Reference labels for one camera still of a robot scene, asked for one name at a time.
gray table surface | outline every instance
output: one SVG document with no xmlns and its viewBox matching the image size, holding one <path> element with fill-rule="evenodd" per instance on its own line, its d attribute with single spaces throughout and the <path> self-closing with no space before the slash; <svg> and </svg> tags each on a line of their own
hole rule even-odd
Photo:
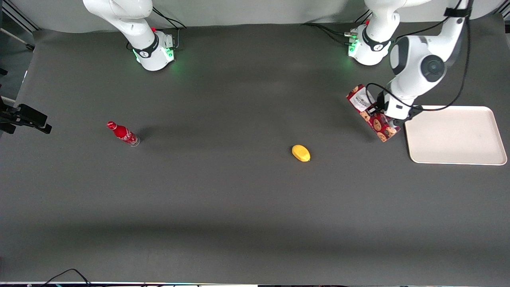
<svg viewBox="0 0 510 287">
<path fill-rule="evenodd" d="M 510 147 L 502 25 L 472 21 L 458 104 L 491 108 Z M 510 285 L 510 165 L 416 164 L 403 132 L 381 143 L 344 99 L 392 79 L 388 59 L 361 66 L 293 25 L 184 30 L 153 73 L 120 33 L 35 38 L 18 102 L 54 128 L 0 141 L 1 281 Z M 418 103 L 449 102 L 464 60 L 465 45 Z"/>
</svg>

lemon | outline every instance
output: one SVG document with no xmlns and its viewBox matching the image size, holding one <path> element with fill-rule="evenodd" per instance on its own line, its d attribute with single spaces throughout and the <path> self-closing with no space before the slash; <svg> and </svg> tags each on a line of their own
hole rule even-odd
<svg viewBox="0 0 510 287">
<path fill-rule="evenodd" d="M 292 154 L 300 161 L 310 161 L 310 152 L 302 145 L 293 146 Z"/>
</svg>

tray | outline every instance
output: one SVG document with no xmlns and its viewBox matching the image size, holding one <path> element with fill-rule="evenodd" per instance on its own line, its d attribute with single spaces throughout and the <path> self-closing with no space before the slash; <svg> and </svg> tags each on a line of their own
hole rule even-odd
<svg viewBox="0 0 510 287">
<path fill-rule="evenodd" d="M 405 132 L 409 155 L 417 163 L 504 165 L 507 161 L 496 119 L 487 107 L 424 111 L 405 123 Z"/>
</svg>

red bottle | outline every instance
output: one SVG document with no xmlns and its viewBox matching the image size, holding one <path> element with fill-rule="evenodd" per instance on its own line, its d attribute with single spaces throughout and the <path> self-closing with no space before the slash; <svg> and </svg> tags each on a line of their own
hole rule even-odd
<svg viewBox="0 0 510 287">
<path fill-rule="evenodd" d="M 130 144 L 132 147 L 136 147 L 140 143 L 140 139 L 125 126 L 119 126 L 112 121 L 109 121 L 106 126 L 110 130 L 113 130 L 115 136 L 126 144 Z"/>
</svg>

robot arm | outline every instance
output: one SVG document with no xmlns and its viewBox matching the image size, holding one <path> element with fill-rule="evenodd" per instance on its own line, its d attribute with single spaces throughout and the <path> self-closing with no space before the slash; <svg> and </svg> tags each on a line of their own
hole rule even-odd
<svg viewBox="0 0 510 287">
<path fill-rule="evenodd" d="M 144 19 L 152 12 L 152 0 L 83 0 L 83 4 L 124 34 L 145 69 L 160 70 L 174 60 L 172 36 L 154 32 Z"/>
<path fill-rule="evenodd" d="M 363 65 L 381 62 L 388 54 L 390 39 L 400 23 L 400 15 L 396 10 L 429 1 L 431 0 L 365 0 L 365 5 L 372 11 L 373 16 L 370 24 L 362 24 L 346 33 L 345 36 L 351 37 L 352 41 L 349 57 Z"/>
<path fill-rule="evenodd" d="M 468 0 L 461 0 L 458 8 L 467 5 Z M 438 36 L 405 36 L 395 44 L 390 53 L 395 78 L 388 84 L 393 95 L 383 92 L 385 115 L 406 119 L 414 100 L 439 84 L 464 22 L 463 17 L 449 17 Z"/>
</svg>

